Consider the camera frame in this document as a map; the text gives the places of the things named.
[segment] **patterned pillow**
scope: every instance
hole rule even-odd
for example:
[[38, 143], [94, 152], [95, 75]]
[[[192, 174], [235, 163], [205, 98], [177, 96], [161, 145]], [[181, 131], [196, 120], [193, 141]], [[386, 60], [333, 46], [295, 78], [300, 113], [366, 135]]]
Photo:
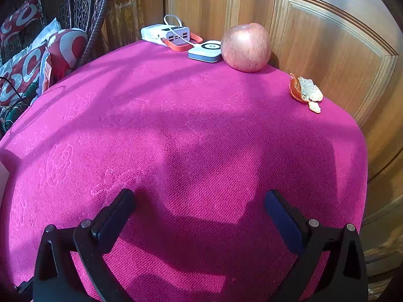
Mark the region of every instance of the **patterned pillow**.
[[46, 49], [44, 55], [42, 56], [41, 66], [39, 70], [38, 87], [36, 88], [36, 95], [31, 101], [31, 105], [52, 85], [53, 85], [52, 57], [48, 49]]
[[62, 29], [49, 38], [54, 82], [69, 74], [84, 52], [87, 33], [79, 28]]
[[38, 0], [26, 0], [0, 28], [0, 39], [3, 46], [7, 45], [9, 38], [25, 28], [35, 19], [40, 19], [41, 14], [37, 7]]
[[[14, 66], [7, 69], [2, 76], [7, 78], [20, 95], [27, 86], [39, 78], [39, 70], [46, 43], [31, 50]], [[13, 105], [19, 100], [18, 95], [4, 79], [0, 79], [0, 105]]]

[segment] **round table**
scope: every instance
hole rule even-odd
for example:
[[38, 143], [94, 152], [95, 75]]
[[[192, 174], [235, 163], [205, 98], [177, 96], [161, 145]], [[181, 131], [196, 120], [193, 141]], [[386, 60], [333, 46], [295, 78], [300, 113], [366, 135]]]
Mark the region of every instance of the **round table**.
[[0, 142], [10, 279], [33, 275], [46, 225], [92, 219], [126, 187], [136, 210], [104, 258], [135, 301], [266, 301], [296, 259], [265, 213], [266, 191], [332, 227], [359, 229], [365, 204], [360, 129], [326, 98], [311, 112], [289, 81], [270, 66], [242, 73], [138, 42], [55, 84]]

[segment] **bolt head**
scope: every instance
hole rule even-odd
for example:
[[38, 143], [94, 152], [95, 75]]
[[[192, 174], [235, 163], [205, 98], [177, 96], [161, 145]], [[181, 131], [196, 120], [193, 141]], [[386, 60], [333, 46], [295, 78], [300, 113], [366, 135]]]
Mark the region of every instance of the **bolt head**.
[[45, 232], [50, 233], [52, 230], [54, 230], [54, 225], [47, 225], [45, 227]]
[[351, 224], [351, 223], [348, 223], [346, 227], [351, 232], [355, 231], [355, 226], [353, 224]]
[[319, 221], [317, 221], [316, 219], [309, 219], [308, 224], [311, 227], [318, 227], [319, 226]]
[[88, 228], [91, 226], [91, 219], [84, 219], [80, 225], [82, 228]]

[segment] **wooden door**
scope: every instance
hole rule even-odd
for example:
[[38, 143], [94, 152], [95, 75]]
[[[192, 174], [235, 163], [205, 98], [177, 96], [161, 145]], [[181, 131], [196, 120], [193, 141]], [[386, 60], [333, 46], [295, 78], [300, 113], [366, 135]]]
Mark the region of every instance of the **wooden door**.
[[143, 27], [161, 23], [162, 19], [163, 0], [110, 0], [96, 56], [140, 40]]
[[[220, 40], [237, 24], [263, 25], [273, 48], [269, 63], [312, 78], [355, 118], [368, 147], [360, 233], [368, 275], [396, 268], [403, 259], [403, 35], [383, 2], [164, 0], [164, 10], [205, 40]], [[372, 285], [372, 296], [384, 284]]]

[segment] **pink tablecloth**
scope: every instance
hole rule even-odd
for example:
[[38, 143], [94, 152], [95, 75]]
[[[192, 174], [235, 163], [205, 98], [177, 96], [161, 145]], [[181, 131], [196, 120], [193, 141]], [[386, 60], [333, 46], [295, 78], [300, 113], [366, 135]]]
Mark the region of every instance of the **pink tablecloth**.
[[365, 202], [356, 123], [326, 98], [314, 114], [288, 83], [269, 66], [242, 73], [140, 42], [50, 88], [0, 142], [10, 278], [33, 275], [47, 224], [75, 227], [128, 187], [138, 205], [105, 260], [135, 301], [266, 301], [295, 256], [263, 194], [339, 227], [359, 228]]

